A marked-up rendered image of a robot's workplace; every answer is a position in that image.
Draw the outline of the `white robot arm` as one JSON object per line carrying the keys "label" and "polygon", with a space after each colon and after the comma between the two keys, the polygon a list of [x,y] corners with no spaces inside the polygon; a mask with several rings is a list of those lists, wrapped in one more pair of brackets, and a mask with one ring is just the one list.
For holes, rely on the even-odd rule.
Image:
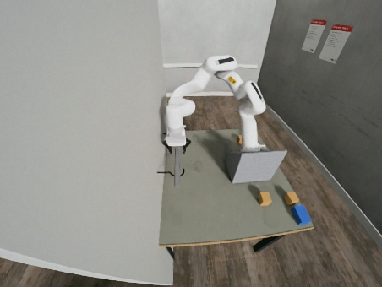
{"label": "white robot arm", "polygon": [[237,61],[234,57],[208,57],[192,79],[173,92],[166,107],[168,131],[170,132],[169,137],[166,137],[167,144],[185,143],[185,136],[182,136],[182,130],[186,127],[186,125],[183,125],[183,117],[194,112],[195,104],[191,100],[183,99],[183,97],[201,92],[214,74],[218,79],[228,83],[237,101],[250,99],[242,103],[238,108],[242,133],[242,149],[240,152],[256,152],[260,151],[260,148],[265,148],[265,145],[257,143],[257,127],[253,117],[265,111],[265,102],[255,82],[247,81],[244,83],[240,76],[233,72],[236,67]]}

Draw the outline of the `small tan block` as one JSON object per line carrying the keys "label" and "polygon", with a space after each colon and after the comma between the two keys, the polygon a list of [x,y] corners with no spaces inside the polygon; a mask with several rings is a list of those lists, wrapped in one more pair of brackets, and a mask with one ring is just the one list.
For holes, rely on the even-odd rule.
{"label": "small tan block", "polygon": [[293,205],[293,204],[296,204],[299,199],[296,195],[295,192],[288,192],[285,196],[284,196],[284,199],[286,200],[286,203],[287,205]]}
{"label": "small tan block", "polygon": [[260,206],[269,205],[272,200],[270,198],[270,194],[268,192],[261,192],[258,196]]}

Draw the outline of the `white wall panel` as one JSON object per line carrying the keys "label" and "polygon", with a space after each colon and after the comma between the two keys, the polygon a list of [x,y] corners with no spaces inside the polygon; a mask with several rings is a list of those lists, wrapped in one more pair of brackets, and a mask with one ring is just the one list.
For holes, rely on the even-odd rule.
{"label": "white wall panel", "polygon": [[1,258],[173,285],[159,21],[157,0],[0,0]]}

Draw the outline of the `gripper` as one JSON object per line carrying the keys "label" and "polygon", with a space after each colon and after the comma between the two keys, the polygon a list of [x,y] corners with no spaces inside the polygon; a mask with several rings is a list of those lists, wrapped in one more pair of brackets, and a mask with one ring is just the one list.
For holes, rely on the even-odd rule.
{"label": "gripper", "polygon": [[[167,129],[167,136],[169,137],[169,131]],[[185,136],[185,130],[182,130],[182,136]],[[187,143],[186,143],[187,142]],[[186,148],[191,144],[191,141],[185,136],[185,143],[166,143],[166,140],[162,142],[165,147],[169,149],[170,154],[172,154],[172,146],[183,146],[183,153],[185,154]]]}

